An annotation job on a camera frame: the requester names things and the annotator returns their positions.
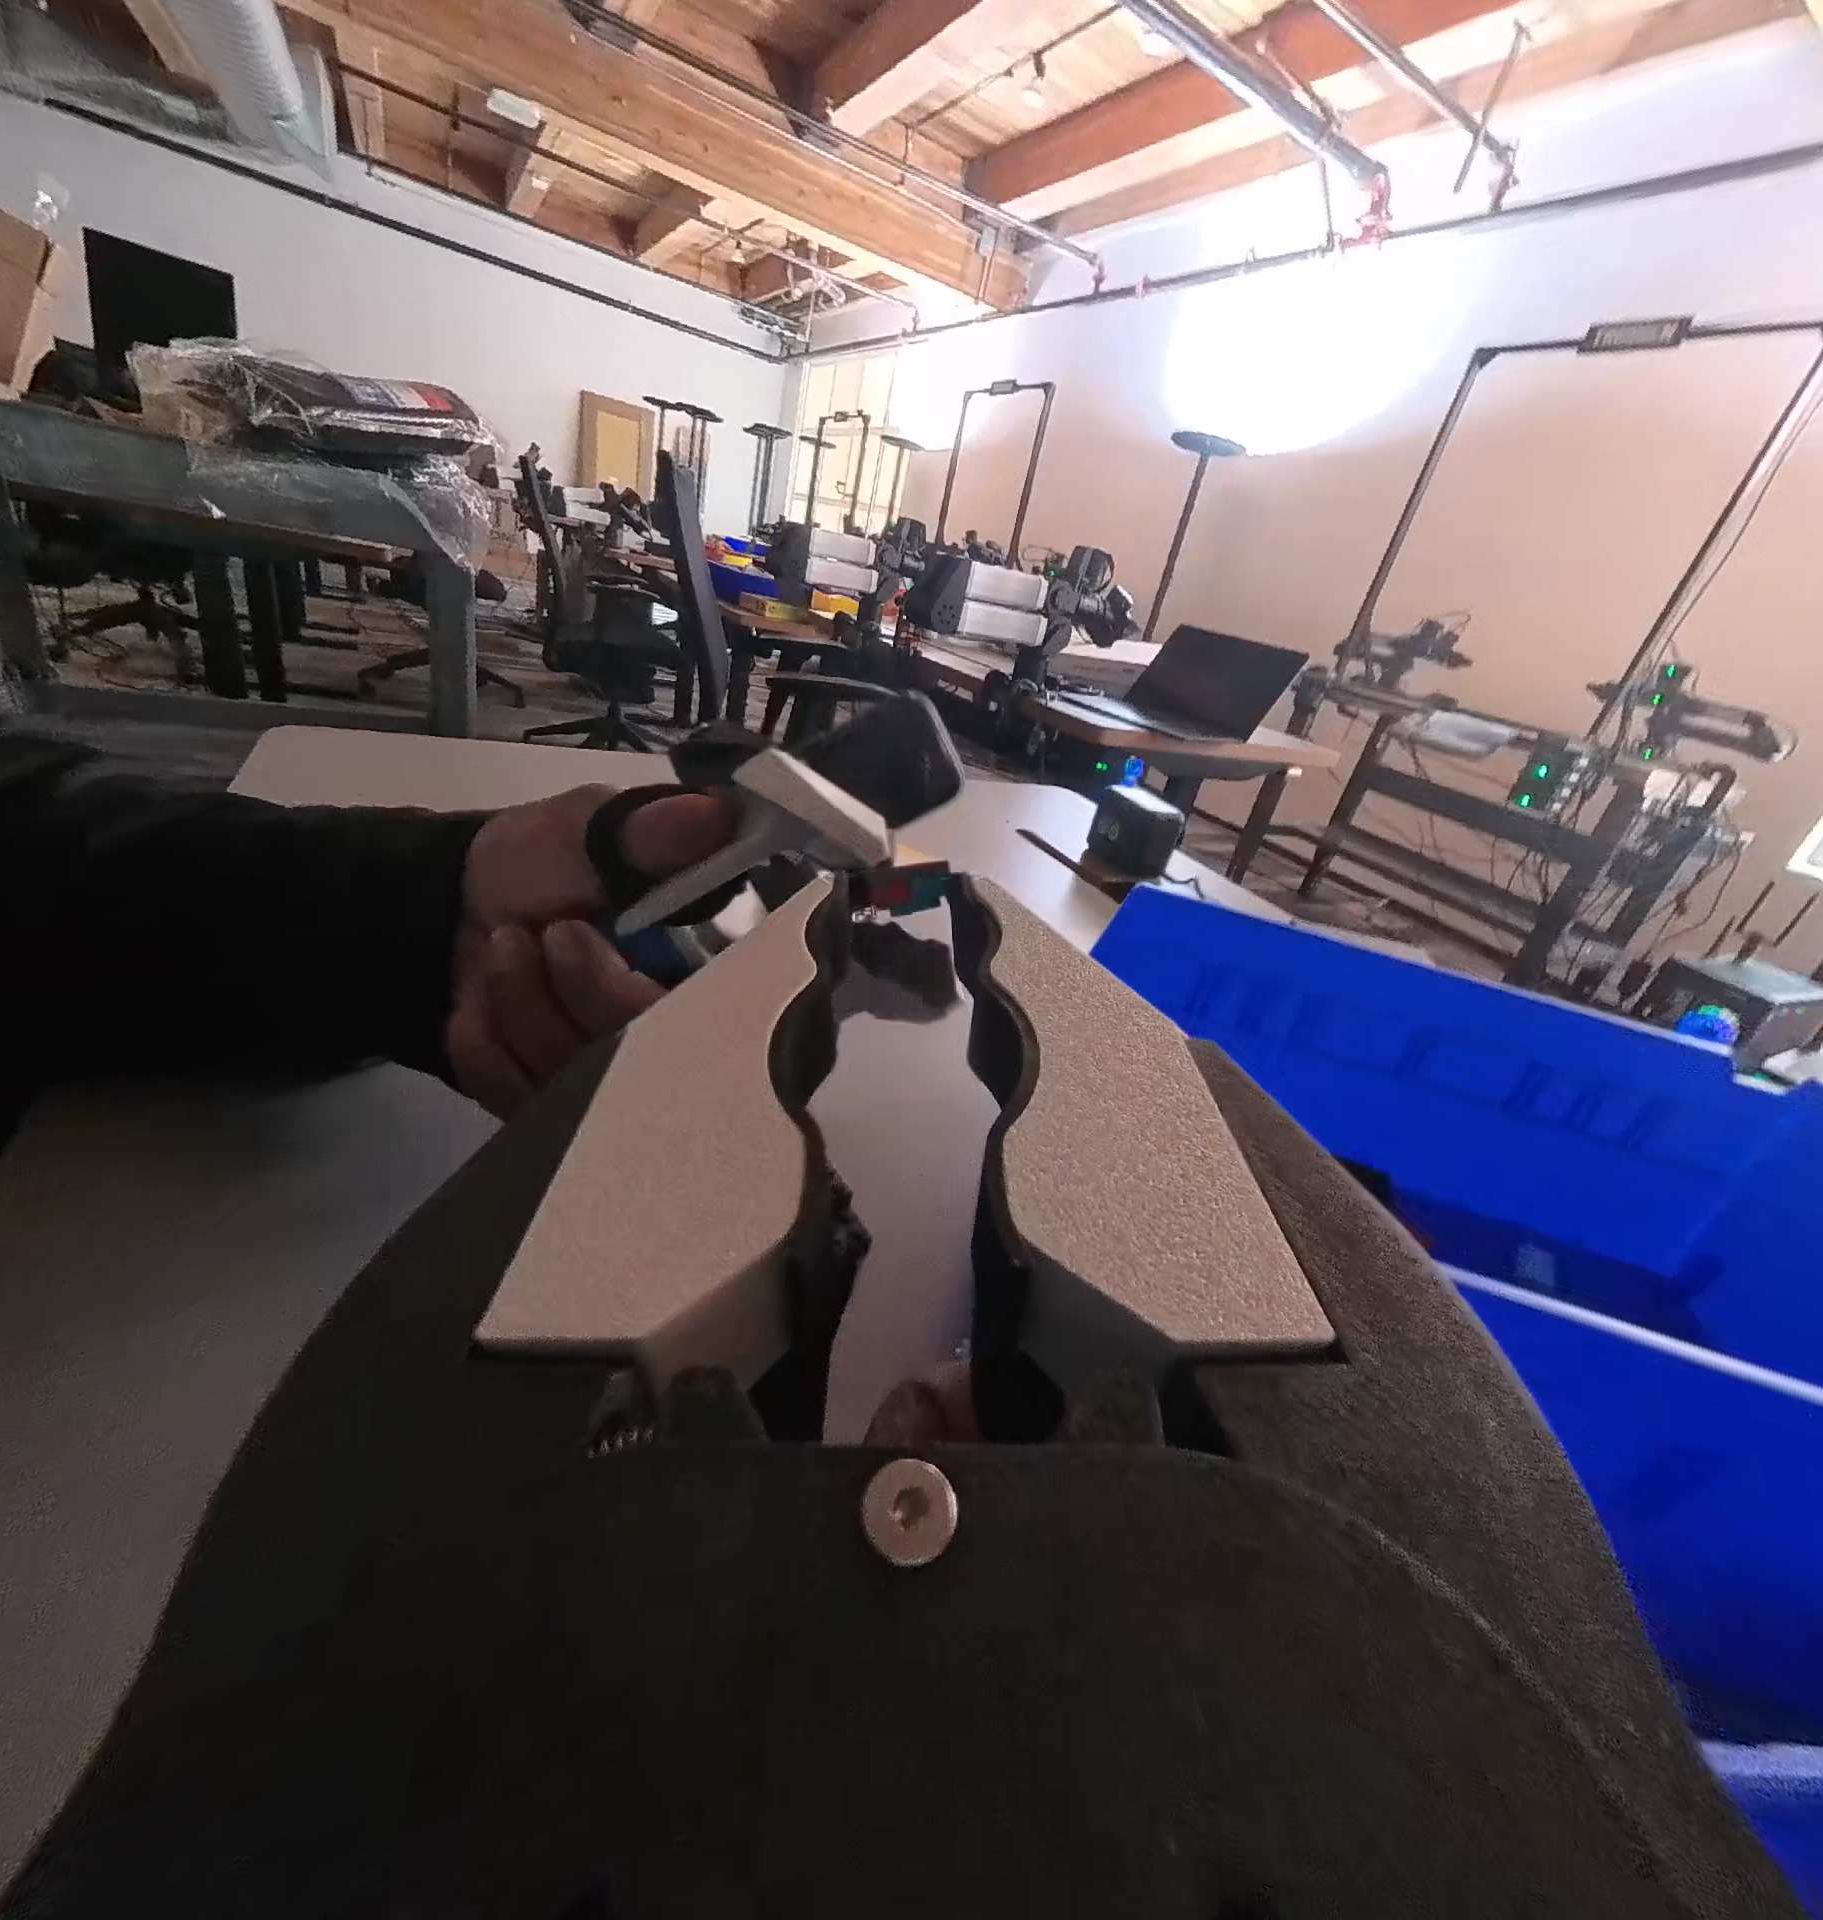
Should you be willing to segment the person's left hand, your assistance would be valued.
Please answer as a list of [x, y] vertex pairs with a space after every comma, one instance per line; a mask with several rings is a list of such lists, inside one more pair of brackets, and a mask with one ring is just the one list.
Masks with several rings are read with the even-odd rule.
[[444, 1051], [454, 1085], [494, 1119], [666, 994], [598, 928], [610, 905], [585, 833], [615, 799], [589, 784], [513, 806], [468, 845]]

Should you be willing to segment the grey desk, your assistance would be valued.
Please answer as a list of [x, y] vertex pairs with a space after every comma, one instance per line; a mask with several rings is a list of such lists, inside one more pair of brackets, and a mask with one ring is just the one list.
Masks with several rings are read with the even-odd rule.
[[[231, 782], [272, 804], [484, 810], [651, 779], [625, 752], [284, 725]], [[1066, 868], [1092, 804], [972, 777], [909, 836], [1071, 946], [1114, 900]], [[967, 1004], [842, 1025], [813, 1112], [874, 1235], [832, 1347], [828, 1431], [964, 1353], [971, 1188], [994, 1106]], [[491, 1140], [442, 1082], [103, 1082], [52, 1092], [0, 1156], [0, 1885], [146, 1653], [204, 1503], [264, 1399], [379, 1244]]]

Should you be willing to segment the black floor lamp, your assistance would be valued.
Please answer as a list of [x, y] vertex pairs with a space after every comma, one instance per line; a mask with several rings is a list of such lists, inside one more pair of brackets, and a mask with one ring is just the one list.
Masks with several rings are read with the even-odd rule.
[[1219, 463], [1242, 458], [1246, 447], [1236, 443], [1230, 436], [1213, 434], [1200, 428], [1185, 428], [1172, 433], [1172, 445], [1190, 456], [1190, 470], [1186, 481], [1185, 500], [1177, 510], [1175, 524], [1172, 527], [1169, 541], [1163, 554], [1163, 567], [1147, 602], [1147, 611], [1144, 611], [1144, 618], [1140, 625], [1140, 634], [1144, 643], [1152, 643], [1161, 634], [1163, 608], [1169, 595], [1169, 589], [1175, 582], [1177, 565], [1182, 561], [1186, 538], [1190, 523], [1197, 511], [1197, 504], [1205, 489], [1205, 477], [1211, 469]]

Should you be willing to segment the plastic wrapped black bundle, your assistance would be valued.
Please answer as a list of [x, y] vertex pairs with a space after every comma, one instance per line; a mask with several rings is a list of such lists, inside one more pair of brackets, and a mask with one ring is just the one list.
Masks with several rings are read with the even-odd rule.
[[376, 463], [466, 458], [498, 445], [493, 425], [450, 388], [344, 374], [235, 341], [134, 344], [128, 369], [146, 415], [204, 445]]

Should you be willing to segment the white robot base unit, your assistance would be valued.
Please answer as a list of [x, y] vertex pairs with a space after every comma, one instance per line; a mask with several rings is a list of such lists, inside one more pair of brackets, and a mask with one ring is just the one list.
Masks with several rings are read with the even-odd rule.
[[764, 561], [778, 599], [790, 606], [805, 606], [816, 594], [871, 597], [880, 580], [875, 541], [827, 524], [778, 523]]
[[1036, 649], [1049, 632], [1049, 591], [1045, 573], [939, 552], [903, 589], [902, 621], [925, 636]]

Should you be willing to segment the grey metal table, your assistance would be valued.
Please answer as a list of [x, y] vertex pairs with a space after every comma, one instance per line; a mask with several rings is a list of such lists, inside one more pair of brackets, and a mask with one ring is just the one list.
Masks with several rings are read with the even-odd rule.
[[379, 470], [183, 443], [0, 399], [0, 481], [23, 498], [148, 524], [176, 545], [252, 558], [370, 548], [408, 552], [428, 621], [423, 732], [477, 724], [474, 570], [459, 536]]

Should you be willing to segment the black metal frame rig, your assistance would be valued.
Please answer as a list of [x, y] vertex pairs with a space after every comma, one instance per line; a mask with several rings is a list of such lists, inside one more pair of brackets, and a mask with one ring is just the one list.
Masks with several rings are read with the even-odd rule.
[[1606, 683], [1606, 692], [1595, 695], [1599, 713], [1609, 713], [1630, 702], [1632, 685], [1638, 683], [1644, 671], [1667, 654], [1672, 636], [1685, 623], [1688, 614], [1696, 611], [1698, 599], [1712, 586], [1731, 550], [1734, 550], [1742, 534], [1748, 530], [1764, 493], [1776, 481], [1793, 445], [1801, 439], [1810, 418], [1823, 403], [1823, 314], [1758, 320], [1698, 320], [1691, 317], [1621, 319], [1592, 324], [1583, 334], [1563, 338], [1483, 344], [1473, 348], [1450, 395], [1445, 414], [1427, 445], [1424, 460], [1403, 494], [1398, 518], [1392, 524], [1380, 563], [1355, 608], [1352, 628], [1333, 651], [1327, 698], [1336, 700], [1340, 698], [1340, 688], [1350, 689], [1352, 685], [1359, 685], [1359, 679], [1352, 674], [1352, 669], [1359, 666], [1366, 657], [1369, 641], [1374, 632], [1380, 597], [1383, 595], [1395, 565], [1403, 557], [1403, 544], [1418, 518], [1419, 506], [1427, 500], [1427, 493], [1445, 458], [1445, 449], [1459, 428], [1460, 415], [1467, 409], [1479, 376], [1492, 362], [1545, 355], [1636, 358], [1681, 350], [1690, 344], [1719, 344], [1803, 334], [1810, 334], [1816, 341], [1810, 366], [1791, 390], [1773, 425], [1764, 433], [1762, 443], [1742, 469], [1739, 483], [1719, 506], [1685, 572], [1668, 591], [1632, 657], [1619, 671], [1619, 677]]

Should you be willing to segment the person's right hand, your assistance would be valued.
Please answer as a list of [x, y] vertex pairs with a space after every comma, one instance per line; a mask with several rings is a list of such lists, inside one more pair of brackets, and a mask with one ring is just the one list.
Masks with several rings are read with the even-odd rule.
[[977, 1441], [980, 1428], [967, 1367], [898, 1381], [880, 1397], [862, 1431], [865, 1446], [896, 1453]]

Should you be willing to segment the person's left forearm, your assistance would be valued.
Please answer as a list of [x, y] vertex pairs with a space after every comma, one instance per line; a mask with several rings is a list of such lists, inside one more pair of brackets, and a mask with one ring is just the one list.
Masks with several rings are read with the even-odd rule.
[[0, 1151], [62, 1082], [452, 1080], [479, 828], [199, 790], [0, 720]]

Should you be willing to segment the black monitor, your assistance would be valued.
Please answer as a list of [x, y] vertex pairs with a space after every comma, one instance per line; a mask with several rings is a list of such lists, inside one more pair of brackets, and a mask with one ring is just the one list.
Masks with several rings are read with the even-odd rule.
[[84, 226], [90, 341], [96, 359], [126, 370], [131, 346], [239, 335], [233, 276], [173, 252]]

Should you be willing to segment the robot station table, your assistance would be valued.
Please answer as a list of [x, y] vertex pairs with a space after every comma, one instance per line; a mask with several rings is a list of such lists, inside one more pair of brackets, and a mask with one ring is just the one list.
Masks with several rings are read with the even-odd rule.
[[1670, 728], [1548, 732], [1313, 669], [1288, 732], [1325, 713], [1369, 728], [1320, 826], [1264, 830], [1269, 850], [1295, 844], [1293, 905], [1320, 914], [1331, 886], [1340, 905], [1385, 905], [1507, 988], [1628, 1003], [1656, 941], [1748, 841], [1739, 768]]

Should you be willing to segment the black laptop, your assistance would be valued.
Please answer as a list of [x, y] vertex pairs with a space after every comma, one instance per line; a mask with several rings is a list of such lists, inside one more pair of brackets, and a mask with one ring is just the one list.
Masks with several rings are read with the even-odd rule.
[[1133, 732], [1248, 740], [1307, 663], [1297, 649], [1182, 625], [1125, 695], [1060, 685], [1053, 698]]

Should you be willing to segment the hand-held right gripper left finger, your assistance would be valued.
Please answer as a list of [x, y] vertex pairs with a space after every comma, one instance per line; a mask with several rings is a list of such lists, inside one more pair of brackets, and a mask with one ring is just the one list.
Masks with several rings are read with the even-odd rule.
[[485, 1356], [824, 1379], [849, 1203], [812, 1101], [851, 946], [819, 875], [627, 1025], [497, 1291]]

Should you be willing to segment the blue plastic bin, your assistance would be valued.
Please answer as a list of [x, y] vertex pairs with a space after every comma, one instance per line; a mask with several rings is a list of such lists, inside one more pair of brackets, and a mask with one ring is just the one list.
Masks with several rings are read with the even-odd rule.
[[1092, 956], [1383, 1175], [1450, 1263], [1626, 1319], [1823, 1318], [1823, 1084], [1147, 886]]
[[1823, 1744], [1704, 1739], [1700, 1753], [1800, 1903], [1823, 1918]]
[[1823, 1744], [1823, 1385], [1445, 1266], [1702, 1730]]

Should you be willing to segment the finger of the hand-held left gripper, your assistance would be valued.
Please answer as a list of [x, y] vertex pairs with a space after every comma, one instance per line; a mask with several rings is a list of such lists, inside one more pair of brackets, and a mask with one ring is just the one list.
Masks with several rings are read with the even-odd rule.
[[779, 854], [851, 871], [896, 861], [896, 830], [882, 813], [786, 750], [753, 752], [729, 784], [736, 792], [732, 874]]

